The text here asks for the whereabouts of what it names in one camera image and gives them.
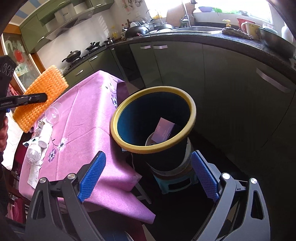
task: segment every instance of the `purple bowl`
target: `purple bowl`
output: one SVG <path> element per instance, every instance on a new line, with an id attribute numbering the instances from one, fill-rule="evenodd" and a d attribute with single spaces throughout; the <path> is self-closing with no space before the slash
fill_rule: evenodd
<path id="1" fill-rule="evenodd" d="M 198 7 L 202 12 L 211 12 L 213 11 L 212 7 Z"/>

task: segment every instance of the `yellow mug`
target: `yellow mug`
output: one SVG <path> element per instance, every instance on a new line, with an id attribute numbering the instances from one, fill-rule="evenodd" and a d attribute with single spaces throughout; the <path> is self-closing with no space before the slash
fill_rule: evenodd
<path id="1" fill-rule="evenodd" d="M 259 34 L 259 29 L 258 29 L 258 28 L 261 28 L 260 25 L 244 22 L 244 23 L 242 23 L 241 28 L 243 28 L 244 25 L 246 25 L 248 35 L 251 35 L 256 40 L 260 39 L 260 34 Z"/>

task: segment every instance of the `trash can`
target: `trash can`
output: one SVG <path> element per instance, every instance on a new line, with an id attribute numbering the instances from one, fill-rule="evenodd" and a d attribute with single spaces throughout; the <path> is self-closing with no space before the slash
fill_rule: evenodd
<path id="1" fill-rule="evenodd" d="M 160 118 L 173 122 L 180 131 L 162 143 L 146 146 Z M 196 106 L 188 93 L 158 86 L 128 97 L 113 114 L 110 129 L 119 146 L 141 155 L 141 160 L 154 169 L 166 172 L 183 162 L 195 119 Z"/>

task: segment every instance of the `clear plastic cup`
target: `clear plastic cup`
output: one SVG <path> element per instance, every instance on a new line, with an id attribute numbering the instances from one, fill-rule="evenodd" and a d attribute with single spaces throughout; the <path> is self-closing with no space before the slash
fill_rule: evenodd
<path id="1" fill-rule="evenodd" d="M 45 118 L 48 123 L 55 125 L 59 122 L 59 119 L 62 117 L 62 104 L 54 103 L 44 113 Z"/>

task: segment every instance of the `faucet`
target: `faucet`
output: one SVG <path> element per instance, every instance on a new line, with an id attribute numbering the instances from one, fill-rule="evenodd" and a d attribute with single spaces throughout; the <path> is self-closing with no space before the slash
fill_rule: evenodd
<path id="1" fill-rule="evenodd" d="M 155 10 L 158 14 L 158 17 L 159 17 L 159 21 L 160 21 L 160 25 L 163 25 L 163 22 L 161 21 L 161 18 L 160 18 L 160 15 L 159 15 L 159 12 L 156 10 L 156 9 L 148 9 L 146 14 L 150 11 L 150 10 Z"/>
<path id="2" fill-rule="evenodd" d="M 191 4 L 196 4 L 196 1 L 195 0 L 190 0 L 190 3 Z M 186 27 L 191 27 L 189 16 L 187 14 L 187 9 L 186 9 L 186 6 L 183 3 L 183 1 L 181 1 L 181 5 L 182 5 L 182 8 L 183 8 L 183 12 L 184 12 L 184 17 L 182 19 L 180 19 L 181 27 L 185 27 L 185 26 Z"/>

